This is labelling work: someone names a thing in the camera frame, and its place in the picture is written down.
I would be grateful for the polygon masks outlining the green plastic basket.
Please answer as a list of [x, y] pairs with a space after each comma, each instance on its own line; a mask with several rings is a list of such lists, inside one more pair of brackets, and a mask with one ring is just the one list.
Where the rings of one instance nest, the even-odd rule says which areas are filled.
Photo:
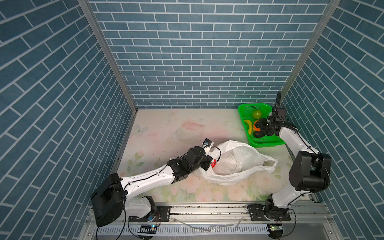
[[238, 112], [242, 120], [243, 127], [250, 146], [254, 148], [276, 147], [284, 145], [285, 142], [277, 136], [261, 136], [260, 129], [256, 127], [256, 124], [262, 118], [267, 118], [272, 112], [272, 107], [263, 103], [241, 104], [238, 107]]

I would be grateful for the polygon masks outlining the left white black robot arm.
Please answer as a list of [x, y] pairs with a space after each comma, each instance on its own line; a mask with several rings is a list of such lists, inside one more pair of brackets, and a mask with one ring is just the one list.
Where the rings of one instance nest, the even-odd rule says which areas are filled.
[[96, 225], [109, 225], [123, 212], [129, 217], [152, 220], [158, 210], [155, 201], [150, 196], [138, 196], [180, 182], [198, 169], [208, 170], [213, 160], [209, 156], [210, 150], [210, 145], [195, 146], [181, 157], [144, 174], [132, 177], [120, 177], [117, 173], [109, 175], [90, 196]]

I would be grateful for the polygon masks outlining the green fruit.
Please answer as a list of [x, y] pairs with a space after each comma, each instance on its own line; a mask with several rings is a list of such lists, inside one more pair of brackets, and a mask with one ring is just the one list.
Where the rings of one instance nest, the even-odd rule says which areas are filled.
[[254, 110], [254, 111], [252, 112], [252, 117], [253, 117], [255, 120], [259, 120], [259, 119], [261, 119], [262, 116], [263, 116], [263, 113], [262, 113], [262, 111], [260, 111], [260, 110]]

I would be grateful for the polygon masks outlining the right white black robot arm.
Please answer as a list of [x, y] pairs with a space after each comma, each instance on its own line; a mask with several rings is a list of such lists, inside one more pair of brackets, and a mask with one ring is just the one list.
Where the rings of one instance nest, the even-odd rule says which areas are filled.
[[281, 108], [281, 97], [282, 92], [279, 91], [271, 114], [254, 124], [254, 137], [279, 137], [293, 158], [290, 183], [267, 198], [264, 208], [267, 214], [284, 213], [304, 195], [326, 190], [330, 185], [331, 156], [313, 148], [299, 129], [288, 121], [287, 111]]

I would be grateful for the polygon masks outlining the white plastic bag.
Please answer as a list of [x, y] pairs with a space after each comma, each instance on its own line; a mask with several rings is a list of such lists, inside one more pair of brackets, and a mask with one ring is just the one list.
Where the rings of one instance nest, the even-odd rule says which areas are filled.
[[216, 166], [210, 166], [207, 171], [199, 168], [194, 174], [208, 183], [222, 186], [238, 184], [258, 172], [272, 173], [278, 164], [277, 159], [238, 141], [212, 147], [208, 155], [217, 160]]

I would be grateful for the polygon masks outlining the dark avocado fruit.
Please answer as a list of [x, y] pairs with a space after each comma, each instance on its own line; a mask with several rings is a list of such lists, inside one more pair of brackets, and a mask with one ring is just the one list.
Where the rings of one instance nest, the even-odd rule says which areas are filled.
[[263, 138], [266, 135], [266, 133], [262, 131], [254, 131], [253, 136], [257, 139]]

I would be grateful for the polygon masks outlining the yellow banana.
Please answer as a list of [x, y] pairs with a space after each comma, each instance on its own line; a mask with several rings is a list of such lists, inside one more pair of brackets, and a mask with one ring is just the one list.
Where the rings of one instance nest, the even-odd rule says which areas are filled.
[[250, 136], [252, 134], [252, 132], [253, 132], [253, 126], [254, 125], [253, 125], [252, 121], [250, 121], [250, 120], [244, 120], [244, 123], [248, 127], [247, 128], [247, 132], [248, 132], [248, 135]]

